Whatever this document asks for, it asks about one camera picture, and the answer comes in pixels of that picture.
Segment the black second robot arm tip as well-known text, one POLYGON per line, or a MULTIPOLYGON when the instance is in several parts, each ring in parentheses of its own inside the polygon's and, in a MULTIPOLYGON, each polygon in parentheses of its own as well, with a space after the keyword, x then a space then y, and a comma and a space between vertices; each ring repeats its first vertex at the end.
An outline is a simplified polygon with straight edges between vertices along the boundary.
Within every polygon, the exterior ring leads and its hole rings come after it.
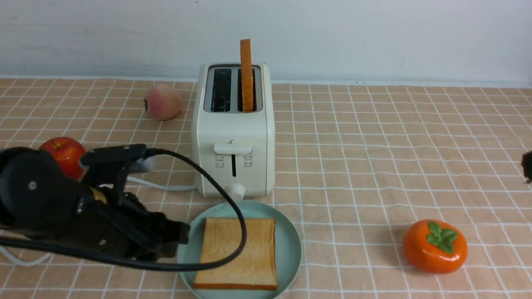
POLYGON ((521 156, 521 166, 526 178, 526 184, 532 182, 532 152, 526 152, 521 156))

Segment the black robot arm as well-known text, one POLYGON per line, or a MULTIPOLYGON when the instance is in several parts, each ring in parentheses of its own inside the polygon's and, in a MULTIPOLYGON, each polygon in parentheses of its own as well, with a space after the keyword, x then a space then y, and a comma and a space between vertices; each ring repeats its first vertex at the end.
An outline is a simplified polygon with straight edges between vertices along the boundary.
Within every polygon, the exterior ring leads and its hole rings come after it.
POLYGON ((125 191, 127 176, 152 153, 145 144, 95 148, 81 159, 81 180, 50 152, 1 151, 1 228, 30 240, 109 257, 155 262, 174 257, 190 225, 149 211, 125 191))

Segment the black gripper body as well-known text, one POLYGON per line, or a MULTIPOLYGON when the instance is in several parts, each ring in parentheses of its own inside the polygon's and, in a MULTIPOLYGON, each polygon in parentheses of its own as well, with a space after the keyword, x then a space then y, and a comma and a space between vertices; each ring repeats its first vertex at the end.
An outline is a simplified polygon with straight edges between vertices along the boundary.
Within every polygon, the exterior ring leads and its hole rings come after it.
POLYGON ((92 224, 105 225, 98 251, 113 257, 157 262, 175 257, 189 240, 188 223, 148 210, 131 192, 93 192, 80 208, 92 224))

